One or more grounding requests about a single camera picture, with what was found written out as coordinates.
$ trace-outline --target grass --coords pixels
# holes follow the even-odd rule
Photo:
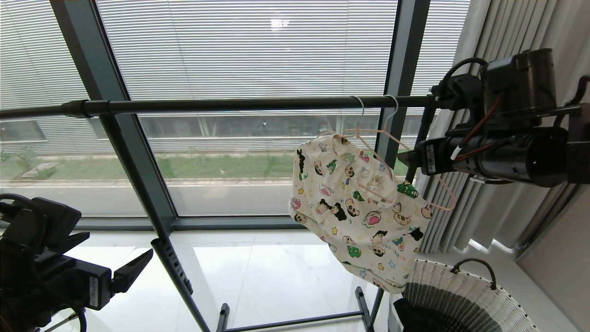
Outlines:
[[[165,179],[174,178],[291,178],[293,176],[293,154],[282,155],[194,155],[178,157],[156,156],[158,166]],[[118,159],[88,157],[80,160],[51,160],[57,162],[57,171],[49,180],[116,180],[127,175]],[[404,175],[407,167],[401,162],[395,164],[395,174]],[[17,179],[23,170],[14,160],[0,163],[2,180]]]

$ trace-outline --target white tile floor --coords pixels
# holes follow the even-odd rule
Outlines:
[[[154,237],[146,232],[94,232],[69,255],[115,270],[150,248]],[[231,307],[228,327],[356,311],[357,286],[365,290],[369,307],[373,305],[376,287],[348,274],[327,246],[307,231],[176,232],[172,241],[191,279],[193,298],[212,331],[224,302]],[[454,263],[468,256],[490,262],[499,284],[522,304],[542,331],[576,331],[514,263],[513,255],[500,247],[489,251],[469,247],[464,253],[429,255],[428,259]],[[486,275],[476,263],[463,270]],[[385,296],[376,320],[377,332],[387,330],[388,310]],[[200,330],[156,256],[129,292],[116,295],[101,311],[87,311],[87,318],[90,332]],[[74,321],[57,331],[77,331],[77,326]],[[356,332],[363,328],[356,318],[297,331]]]

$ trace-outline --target basket handle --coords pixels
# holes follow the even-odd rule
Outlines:
[[[453,268],[451,269],[451,273],[457,274],[459,272],[459,266],[461,266],[461,264],[465,263],[465,262],[469,262],[469,261],[474,261],[474,262],[478,262],[478,263],[482,263],[483,265],[486,266],[487,270],[490,271],[490,275],[491,275],[491,286],[490,289],[492,291],[496,290],[496,275],[494,274],[494,270],[491,269],[490,264],[488,264],[486,261],[484,261],[483,259],[479,259],[479,258],[465,258],[460,262],[457,262],[457,264],[455,264],[455,266],[453,266]]]

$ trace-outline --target white woven basket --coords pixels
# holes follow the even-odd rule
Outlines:
[[[476,261],[490,271],[491,281],[464,273],[459,266]],[[416,260],[411,279],[402,293],[421,315],[439,321],[445,331],[539,331],[520,304],[502,287],[490,265],[477,258],[455,266]]]

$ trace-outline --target beige wall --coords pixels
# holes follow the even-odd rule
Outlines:
[[[519,265],[573,323],[590,332],[590,185],[572,198]]]

